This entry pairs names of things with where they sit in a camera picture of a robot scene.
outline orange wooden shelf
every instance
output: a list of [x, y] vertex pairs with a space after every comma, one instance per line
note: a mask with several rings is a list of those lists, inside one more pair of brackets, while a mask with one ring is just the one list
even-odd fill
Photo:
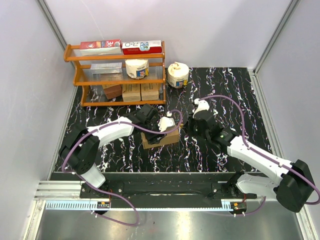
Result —
[[[165, 42], [162, 41], [162, 53], [150, 54], [132, 54], [132, 55], [94, 55], [82, 56], [80, 53], [80, 45], [68, 44], [63, 58], [66, 62], [74, 62], [75, 74], [73, 84], [82, 86], [81, 105], [89, 106], [123, 106], [123, 105], [140, 105], [140, 104], [166, 104], [166, 73], [165, 73]], [[122, 73], [115, 74], [93, 74], [90, 70], [90, 64], [81, 64], [80, 61], [97, 61], [97, 60], [125, 60], [125, 59], [162, 59], [160, 62], [149, 63], [149, 74], [143, 79], [132, 79], [127, 75], [126, 65], [122, 64]], [[111, 84], [161, 84], [163, 89], [162, 100], [151, 101], [105, 101], [90, 102], [86, 101], [90, 86], [101, 86]]]

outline metal floor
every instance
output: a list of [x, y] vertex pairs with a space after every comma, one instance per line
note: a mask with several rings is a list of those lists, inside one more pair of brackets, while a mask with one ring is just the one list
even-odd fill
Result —
[[[250, 209], [257, 202], [249, 202]], [[128, 223], [133, 212], [106, 213]], [[277, 202], [267, 202], [254, 215], [216, 216], [209, 212], [140, 212], [140, 226], [123, 226], [90, 212], [45, 210], [37, 240], [300, 240], [296, 214]]]

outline brown cardboard box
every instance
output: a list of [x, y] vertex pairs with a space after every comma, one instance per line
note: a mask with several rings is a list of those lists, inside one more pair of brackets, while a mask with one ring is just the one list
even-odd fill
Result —
[[122, 87], [119, 84], [106, 84], [102, 87], [108, 100], [122, 95]]
[[142, 101], [152, 101], [159, 99], [159, 86], [157, 83], [141, 84]]
[[122, 98], [124, 102], [141, 101], [140, 84], [123, 84]]
[[160, 140], [158, 144], [149, 144], [143, 132], [141, 133], [141, 137], [142, 137], [143, 148], [150, 149], [150, 148], [155, 148], [155, 147], [159, 147], [167, 144], [175, 144], [179, 142], [180, 134], [179, 134], [179, 129], [176, 129], [173, 132], [168, 133], [164, 138]]

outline cardboard box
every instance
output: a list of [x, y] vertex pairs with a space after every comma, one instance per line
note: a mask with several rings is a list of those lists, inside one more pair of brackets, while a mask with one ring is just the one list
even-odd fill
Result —
[[178, 143], [180, 139], [180, 134], [179, 134], [179, 129], [176, 129], [173, 132], [168, 133], [164, 138], [160, 140], [158, 144], [149, 144], [143, 132], [141, 133], [141, 137], [142, 137], [143, 148], [150, 149], [150, 148], [155, 148], [155, 147], [159, 147], [167, 144]]
[[129, 41], [122, 44], [123, 54], [160, 54], [162, 53], [161, 40]]
[[123, 84], [122, 98], [124, 102], [141, 101], [140, 84]]
[[122, 54], [121, 40], [113, 39], [103, 41], [82, 41], [80, 43], [80, 52], [82, 56]]
[[122, 95], [122, 87], [120, 84], [102, 85], [102, 87], [108, 100]]
[[157, 83], [141, 84], [142, 101], [152, 101], [159, 99], [159, 86]]

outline white roll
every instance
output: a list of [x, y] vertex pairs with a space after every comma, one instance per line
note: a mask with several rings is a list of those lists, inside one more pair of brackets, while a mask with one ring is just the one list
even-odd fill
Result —
[[149, 74], [148, 59], [125, 60], [126, 73], [132, 79], [142, 79]]
[[180, 62], [172, 63], [168, 68], [168, 83], [176, 88], [186, 86], [189, 78], [189, 67]]

